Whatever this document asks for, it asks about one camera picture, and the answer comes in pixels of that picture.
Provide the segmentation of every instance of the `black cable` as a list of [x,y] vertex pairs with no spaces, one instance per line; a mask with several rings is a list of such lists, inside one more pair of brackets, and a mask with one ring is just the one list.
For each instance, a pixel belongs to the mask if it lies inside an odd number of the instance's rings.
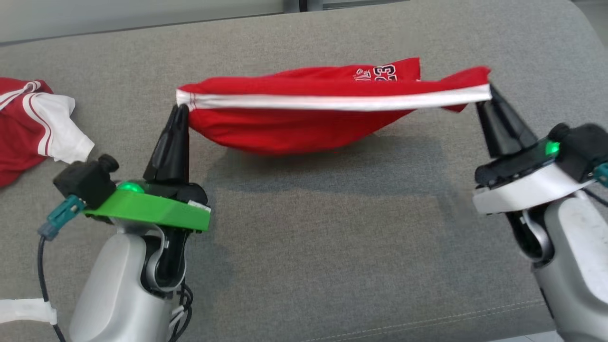
[[[182,281],[182,290],[180,291],[180,295],[179,295],[179,305],[184,305],[184,298],[185,298],[185,294],[184,294],[184,282],[185,282],[185,278],[184,281]],[[175,323],[175,326],[173,327],[173,333],[171,333],[171,340],[175,338],[175,336],[177,336],[178,334],[178,329],[179,329],[179,321],[177,323]]]
[[188,324],[190,324],[190,320],[192,319],[192,307],[188,308],[187,311],[188,311],[188,314],[186,316],[186,320],[184,321],[184,325],[182,325],[182,328],[178,331],[178,333],[174,337],[171,337],[169,342],[176,342],[178,340],[178,338],[184,333],[184,331],[188,327]]
[[40,237],[38,242],[38,281],[40,281],[40,290],[42,290],[42,299],[45,302],[49,301],[49,291],[46,289],[46,281],[44,281],[44,268],[43,268],[43,254],[44,254],[44,242],[46,238]]
[[179,305],[184,306],[184,311],[186,312],[186,319],[182,324],[182,327],[178,330],[179,322],[175,324],[173,328],[173,333],[171,334],[171,338],[169,342],[176,342],[178,338],[185,332],[186,328],[188,328],[188,324],[190,324],[190,320],[192,319],[192,301],[194,300],[194,294],[188,285],[185,283],[185,279],[182,282],[182,288],[180,291],[179,297]]
[[597,196],[594,192],[592,192],[591,190],[588,189],[583,189],[583,191],[585,192],[585,194],[589,195],[589,197],[593,198],[594,200],[596,200],[599,204],[608,207],[608,201],[606,201],[605,199],[601,198],[600,196]]
[[[44,267],[43,267],[43,255],[44,255],[44,243],[46,238],[44,236],[40,237],[40,242],[38,243],[38,280],[40,281],[40,290],[42,290],[42,299],[45,302],[49,302],[49,291],[46,288],[46,281],[44,280]],[[60,342],[66,342],[66,338],[63,336],[61,329],[59,328],[59,324],[53,324],[53,329],[55,330],[55,334]]]

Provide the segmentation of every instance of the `red garment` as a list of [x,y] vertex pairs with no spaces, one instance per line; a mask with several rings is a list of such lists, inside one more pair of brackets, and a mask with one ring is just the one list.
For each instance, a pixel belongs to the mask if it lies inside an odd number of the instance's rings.
[[74,99],[54,95],[42,80],[0,77],[0,187],[45,156],[84,161],[93,143],[70,120]]
[[419,58],[382,66],[304,68],[263,77],[214,77],[179,87],[190,126],[208,139],[285,155],[345,146],[417,108],[461,111],[489,100],[487,67],[420,80]]

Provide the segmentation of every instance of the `white stripe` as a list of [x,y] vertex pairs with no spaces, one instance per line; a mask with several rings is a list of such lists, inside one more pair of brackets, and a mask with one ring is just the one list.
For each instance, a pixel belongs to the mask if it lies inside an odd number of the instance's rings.
[[41,109],[40,104],[38,103],[38,99],[37,97],[39,95],[48,95],[46,92],[37,92],[36,94],[32,95],[32,109],[40,116],[42,117],[43,123],[46,125],[46,127],[49,128],[49,141],[48,143],[46,143],[43,147],[43,150],[45,150],[47,152],[47,156],[52,156],[50,154],[50,147],[53,145],[53,130],[50,128],[50,125],[52,122],[52,120],[50,120],[48,117],[44,117],[45,114],[47,114],[47,111],[44,110],[44,108]]
[[286,95],[213,95],[177,90],[178,105],[192,110],[212,108],[265,108],[284,110],[393,111],[434,108],[492,99],[490,85],[479,85],[424,94],[397,96],[286,96]]
[[46,142],[50,138],[50,127],[44,121],[40,120],[40,118],[38,118],[38,116],[30,108],[30,102],[29,102],[30,97],[35,96],[35,95],[38,95],[38,93],[25,95],[23,97],[22,104],[23,104],[23,109],[26,111],[27,115],[29,115],[29,117],[31,117],[35,122],[39,123],[42,127],[44,127],[44,136],[38,142],[38,154],[41,156],[46,156],[44,149],[46,147]]
[[0,96],[0,110],[4,109],[4,107],[6,107],[12,100],[15,99],[15,97],[21,95],[24,92],[32,92],[36,89],[40,88],[40,82],[38,81],[34,81],[34,82],[27,82],[25,86],[23,86],[22,89],[18,89],[15,91],[9,91],[5,94],[2,94]]
[[13,95],[19,95],[23,92],[23,89],[19,89],[19,90],[15,90],[15,91],[9,91],[5,94],[0,95],[0,102],[8,99],[9,97],[13,96]]
[[17,90],[17,93],[16,93],[16,94],[13,94],[13,95],[12,95],[11,97],[9,97],[8,99],[4,99],[4,100],[6,100],[6,101],[5,101],[3,104],[1,104],[1,105],[0,105],[0,110],[3,110],[3,109],[4,109],[4,107],[8,106],[8,105],[9,105],[9,103],[10,103],[12,100],[14,100],[14,99],[15,99],[15,97],[17,97],[17,96],[21,95],[21,93],[22,93],[22,91],[21,91],[21,90]]

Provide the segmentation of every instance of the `printed number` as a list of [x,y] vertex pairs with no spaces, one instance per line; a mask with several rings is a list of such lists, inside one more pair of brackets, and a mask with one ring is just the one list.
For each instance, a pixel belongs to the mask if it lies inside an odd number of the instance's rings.
[[392,64],[377,66],[374,68],[374,75],[376,81],[397,81],[397,75],[395,75],[395,66]]

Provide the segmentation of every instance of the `gray couch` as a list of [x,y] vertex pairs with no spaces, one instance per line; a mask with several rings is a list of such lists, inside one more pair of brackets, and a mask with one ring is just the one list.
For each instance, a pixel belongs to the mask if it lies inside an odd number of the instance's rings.
[[[138,178],[175,87],[220,75],[421,57],[423,78],[475,65],[538,134],[608,126],[606,50],[566,0],[417,0],[57,38],[0,47],[0,75],[43,79]],[[554,329],[506,219],[471,204],[488,156],[472,106],[419,110],[337,153],[264,158],[192,133],[191,180],[213,208],[188,243],[183,341],[488,341]],[[0,190],[0,298],[40,297],[35,230],[61,201],[46,161]],[[112,227],[79,217],[46,250],[69,320]],[[43,323],[2,341],[55,341]]]

